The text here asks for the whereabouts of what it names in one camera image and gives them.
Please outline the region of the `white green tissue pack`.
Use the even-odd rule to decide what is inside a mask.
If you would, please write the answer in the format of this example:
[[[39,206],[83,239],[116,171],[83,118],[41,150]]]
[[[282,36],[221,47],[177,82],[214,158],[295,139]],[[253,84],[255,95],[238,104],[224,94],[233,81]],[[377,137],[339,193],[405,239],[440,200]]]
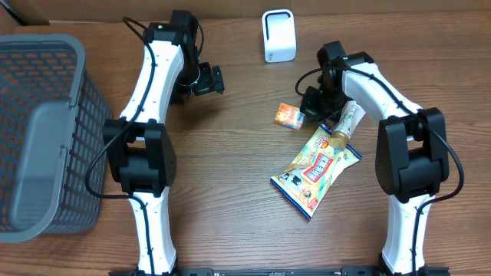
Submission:
[[[355,100],[349,100],[341,111],[340,120],[334,127],[328,144],[337,150],[346,148],[365,114],[364,109]]]

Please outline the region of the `small orange box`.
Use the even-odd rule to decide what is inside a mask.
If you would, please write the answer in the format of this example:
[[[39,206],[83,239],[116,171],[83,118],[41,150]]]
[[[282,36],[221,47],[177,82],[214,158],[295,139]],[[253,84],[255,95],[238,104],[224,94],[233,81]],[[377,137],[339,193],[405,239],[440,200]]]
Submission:
[[[300,130],[305,121],[305,115],[299,108],[286,103],[280,103],[275,115],[275,122],[294,130]]]

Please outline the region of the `yellow snack bag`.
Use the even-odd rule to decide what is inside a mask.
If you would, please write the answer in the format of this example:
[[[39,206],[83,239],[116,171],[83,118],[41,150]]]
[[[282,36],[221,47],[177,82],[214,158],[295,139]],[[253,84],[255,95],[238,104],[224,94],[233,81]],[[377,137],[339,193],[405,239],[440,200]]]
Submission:
[[[331,146],[331,134],[330,128],[320,125],[288,167],[270,179],[307,219],[312,218],[337,177],[362,159],[351,146]]]

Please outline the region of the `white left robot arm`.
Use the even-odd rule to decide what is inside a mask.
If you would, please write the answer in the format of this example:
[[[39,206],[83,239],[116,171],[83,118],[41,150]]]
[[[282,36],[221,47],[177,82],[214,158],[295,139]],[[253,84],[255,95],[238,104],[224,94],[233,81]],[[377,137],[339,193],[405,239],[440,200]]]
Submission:
[[[169,195],[177,172],[166,130],[169,105],[193,95],[223,93],[218,66],[199,59],[203,34],[198,19],[175,10],[167,23],[152,22],[139,34],[144,59],[130,101],[103,126],[103,153],[120,197],[130,202],[137,227],[139,261],[130,275],[175,275],[177,253],[170,234]]]

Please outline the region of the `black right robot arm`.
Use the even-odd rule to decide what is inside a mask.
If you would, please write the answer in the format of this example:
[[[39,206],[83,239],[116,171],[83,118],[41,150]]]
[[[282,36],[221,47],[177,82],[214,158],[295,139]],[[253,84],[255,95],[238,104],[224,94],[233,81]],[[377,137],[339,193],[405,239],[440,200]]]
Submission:
[[[346,54],[340,41],[317,53],[318,87],[308,87],[301,111],[336,127],[355,101],[378,125],[375,172],[389,200],[387,238],[375,275],[448,275],[426,265],[427,217],[449,176],[446,127],[437,108],[424,109],[399,93],[365,52]]]

